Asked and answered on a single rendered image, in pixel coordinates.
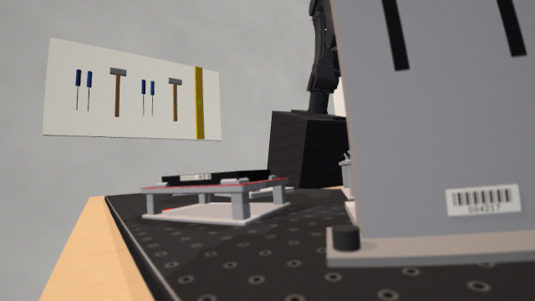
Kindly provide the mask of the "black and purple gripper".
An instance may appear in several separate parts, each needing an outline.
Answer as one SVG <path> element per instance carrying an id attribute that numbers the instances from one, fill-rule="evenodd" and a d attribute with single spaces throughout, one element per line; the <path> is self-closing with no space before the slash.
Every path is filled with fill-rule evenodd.
<path id="1" fill-rule="evenodd" d="M 334 63 L 334 77 L 337 79 L 338 77 L 341 77 L 337 47 L 333 47 L 332 51 L 333 51 L 333 63 Z"/>

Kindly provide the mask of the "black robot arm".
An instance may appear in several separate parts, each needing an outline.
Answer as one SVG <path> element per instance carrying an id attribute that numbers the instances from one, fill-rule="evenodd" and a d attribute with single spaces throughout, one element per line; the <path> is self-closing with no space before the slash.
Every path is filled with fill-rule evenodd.
<path id="1" fill-rule="evenodd" d="M 315 31 L 315 55 L 307 87 L 310 91 L 309 106 L 307 112 L 291 110 L 291 113 L 346 120 L 343 116 L 327 115 L 329 94 L 333 94 L 339 85 L 339 78 L 334 77 L 332 48 L 337 44 L 330 0 L 311 0 L 308 14 L 312 16 Z"/>

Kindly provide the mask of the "grey rectangular frame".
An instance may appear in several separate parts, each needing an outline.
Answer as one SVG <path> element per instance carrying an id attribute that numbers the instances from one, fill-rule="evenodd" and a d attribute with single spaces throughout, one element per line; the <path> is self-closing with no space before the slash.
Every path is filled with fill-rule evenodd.
<path id="1" fill-rule="evenodd" d="M 285 190 L 286 190 L 286 193 L 294 192 L 293 187 L 286 187 L 285 186 Z M 215 196 L 231 197 L 231 194 L 214 194 L 214 195 Z M 255 198 L 260 198 L 260 197 L 265 197 L 265 196 L 273 196 L 273 188 L 272 187 L 266 188 L 266 189 L 262 189 L 262 190 L 250 191 L 249 192 L 249 199 L 255 199 Z"/>

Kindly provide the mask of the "black cylinder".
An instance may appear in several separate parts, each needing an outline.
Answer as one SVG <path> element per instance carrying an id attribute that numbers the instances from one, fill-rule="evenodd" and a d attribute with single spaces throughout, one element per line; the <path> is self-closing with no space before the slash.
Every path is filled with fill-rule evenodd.
<path id="1" fill-rule="evenodd" d="M 359 227 L 355 225 L 338 225 L 332 227 L 333 249 L 351 253 L 361 249 Z"/>

